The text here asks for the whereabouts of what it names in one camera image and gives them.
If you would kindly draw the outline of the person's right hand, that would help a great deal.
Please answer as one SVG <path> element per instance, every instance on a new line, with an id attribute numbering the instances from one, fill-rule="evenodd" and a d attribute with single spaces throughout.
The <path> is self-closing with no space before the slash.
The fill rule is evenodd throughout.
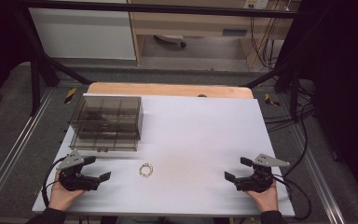
<path id="1" fill-rule="evenodd" d="M 254 200 L 260 212 L 279 210 L 276 181 L 273 181 L 271 186 L 263 192 L 247 190 L 246 194 Z"/>

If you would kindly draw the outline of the yellow black tape strip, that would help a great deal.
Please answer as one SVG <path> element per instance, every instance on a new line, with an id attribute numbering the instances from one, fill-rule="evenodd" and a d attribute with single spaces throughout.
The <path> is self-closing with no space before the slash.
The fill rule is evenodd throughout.
<path id="1" fill-rule="evenodd" d="M 265 103 L 267 105 L 281 106 L 279 102 L 272 101 L 268 93 L 265 93 Z"/>
<path id="2" fill-rule="evenodd" d="M 67 93 L 67 95 L 66 95 L 66 97 L 65 97 L 64 103 L 65 103 L 65 104 L 70 104 L 70 102 L 71 102 L 73 96 L 75 95 L 75 93 L 76 93 L 76 88 L 71 88 L 71 89 L 68 91 L 68 93 Z"/>

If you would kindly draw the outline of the white cabinet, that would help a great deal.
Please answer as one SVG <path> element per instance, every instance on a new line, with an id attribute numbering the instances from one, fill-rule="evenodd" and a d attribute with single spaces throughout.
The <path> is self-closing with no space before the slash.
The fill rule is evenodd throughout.
<path id="1" fill-rule="evenodd" d="M 136 58 L 128 12 L 30 8 L 30 13 L 50 57 Z"/>

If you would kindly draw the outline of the white wall socket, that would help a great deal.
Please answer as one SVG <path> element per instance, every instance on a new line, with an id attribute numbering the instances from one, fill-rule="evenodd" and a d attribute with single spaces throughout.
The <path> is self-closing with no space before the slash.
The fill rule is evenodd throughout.
<path id="1" fill-rule="evenodd" d="M 265 9 L 269 3 L 269 0 L 245 0 L 244 8 L 250 9 Z"/>

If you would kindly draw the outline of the white table mat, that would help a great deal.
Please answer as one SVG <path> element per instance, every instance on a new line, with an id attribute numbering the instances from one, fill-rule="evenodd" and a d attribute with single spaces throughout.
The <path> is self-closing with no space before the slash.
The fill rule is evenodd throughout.
<path id="1" fill-rule="evenodd" d="M 248 176 L 241 157 L 274 153 L 255 99 L 143 96 L 136 151 L 101 152 L 84 175 L 111 173 L 78 198 L 72 214 L 241 217 L 253 200 L 225 180 Z"/>

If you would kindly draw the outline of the wooden desk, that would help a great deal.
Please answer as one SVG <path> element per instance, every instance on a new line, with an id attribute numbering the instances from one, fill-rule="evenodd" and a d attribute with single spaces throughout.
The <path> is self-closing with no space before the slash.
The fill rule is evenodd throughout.
<path id="1" fill-rule="evenodd" d="M 127 0 L 130 4 L 191 7 L 244 8 L 245 0 Z M 266 10 L 287 11 L 298 8 L 291 0 L 268 0 Z M 262 63 L 262 53 L 270 41 L 283 41 L 292 26 L 291 19 L 246 18 L 188 14 L 130 14 L 132 30 L 141 35 L 228 36 L 240 40 L 247 65 Z"/>

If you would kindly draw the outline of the aluminium floor rail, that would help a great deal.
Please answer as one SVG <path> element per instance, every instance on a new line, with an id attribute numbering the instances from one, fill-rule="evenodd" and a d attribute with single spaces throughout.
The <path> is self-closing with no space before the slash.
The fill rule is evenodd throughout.
<path id="1" fill-rule="evenodd" d="M 32 136 L 36 125 L 43 116 L 53 92 L 55 92 L 54 88 L 47 88 L 45 90 L 45 93 L 43 94 L 42 99 L 40 101 L 41 106 L 31 117 L 28 118 L 15 144 L 12 146 L 3 164 L 0 166 L 0 191 L 5 185 L 10 173 L 12 172 L 15 164 L 17 163 L 17 160 L 21 156 L 21 153 L 23 152 L 30 137 Z"/>
<path id="2" fill-rule="evenodd" d="M 342 215 L 337 202 L 333 196 L 331 189 L 329 188 L 324 174 L 321 168 L 318 166 L 316 160 L 314 159 L 310 149 L 306 145 L 308 138 L 305 133 L 302 131 L 299 124 L 294 124 L 292 126 L 293 133 L 296 138 L 296 142 L 299 146 L 301 152 L 305 151 L 303 162 L 307 165 L 307 168 L 310 172 L 310 177 L 316 188 L 318 196 L 324 206 L 324 211 L 329 218 L 331 224 L 345 224 L 345 218 Z"/>

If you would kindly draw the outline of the clear grey drawer organizer box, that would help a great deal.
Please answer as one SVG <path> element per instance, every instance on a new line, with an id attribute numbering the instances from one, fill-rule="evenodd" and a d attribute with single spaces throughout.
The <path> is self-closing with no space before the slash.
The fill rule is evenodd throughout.
<path id="1" fill-rule="evenodd" d="M 139 96 L 83 95 L 70 125 L 76 150 L 136 151 L 141 140 L 143 104 Z"/>

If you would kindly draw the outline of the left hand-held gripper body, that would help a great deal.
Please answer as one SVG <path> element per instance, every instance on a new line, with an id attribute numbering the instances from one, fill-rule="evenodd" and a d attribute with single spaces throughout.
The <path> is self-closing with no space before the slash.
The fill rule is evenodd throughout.
<path id="1" fill-rule="evenodd" d="M 100 185 L 99 177 L 85 176 L 81 170 L 85 166 L 84 159 L 78 151 L 69 153 L 59 164 L 57 171 L 60 173 L 59 181 L 64 188 L 74 190 L 96 190 Z"/>

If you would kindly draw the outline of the black metal frame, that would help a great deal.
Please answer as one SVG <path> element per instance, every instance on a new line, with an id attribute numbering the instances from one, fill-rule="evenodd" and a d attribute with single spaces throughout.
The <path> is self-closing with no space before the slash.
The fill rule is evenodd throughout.
<path id="1" fill-rule="evenodd" d="M 41 70 L 46 72 L 48 78 L 57 78 L 53 68 L 64 72 L 76 81 L 89 85 L 92 80 L 88 80 L 75 73 L 63 64 L 52 59 L 43 50 L 38 34 L 31 28 L 31 22 L 27 21 L 23 15 L 28 8 L 47 8 L 47 9 L 67 9 L 67 10 L 89 10 L 89 11 L 113 11 L 113 12 L 141 12 L 141 13 L 162 13 L 162 14 L 188 14 L 188 15 L 207 15 L 207 16 L 226 16 L 226 17 L 247 17 L 247 18 L 273 18 L 273 19 L 304 19 L 312 17 L 313 14 L 306 11 L 278 11 L 266 9 L 234 9 L 228 7 L 191 7 L 191 6 L 168 6 L 150 4 L 120 4 L 120 3 L 100 3 L 100 2 L 79 2 L 79 1 L 53 1 L 53 0 L 13 0 L 14 15 L 18 21 L 22 32 L 27 36 L 30 51 L 36 60 L 46 67 Z"/>

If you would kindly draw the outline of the person's left hand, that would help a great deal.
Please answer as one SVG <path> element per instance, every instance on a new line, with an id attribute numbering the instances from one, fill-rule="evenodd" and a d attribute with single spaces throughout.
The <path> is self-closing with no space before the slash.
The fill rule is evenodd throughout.
<path id="1" fill-rule="evenodd" d="M 48 208 L 66 211 L 71 207 L 74 201 L 85 193 L 84 190 L 67 190 L 59 181 L 60 173 L 55 175 L 55 181 L 51 187 L 50 200 Z"/>

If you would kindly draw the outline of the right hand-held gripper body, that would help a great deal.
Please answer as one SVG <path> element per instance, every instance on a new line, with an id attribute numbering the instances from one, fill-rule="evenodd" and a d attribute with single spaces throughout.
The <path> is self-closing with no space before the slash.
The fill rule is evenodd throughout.
<path id="1" fill-rule="evenodd" d="M 251 167 L 254 172 L 248 177 L 236 177 L 234 185 L 237 190 L 253 190 L 263 192 L 273 183 L 272 167 L 287 167 L 290 165 L 287 161 L 282 161 L 266 154 L 259 154 L 253 161 Z"/>

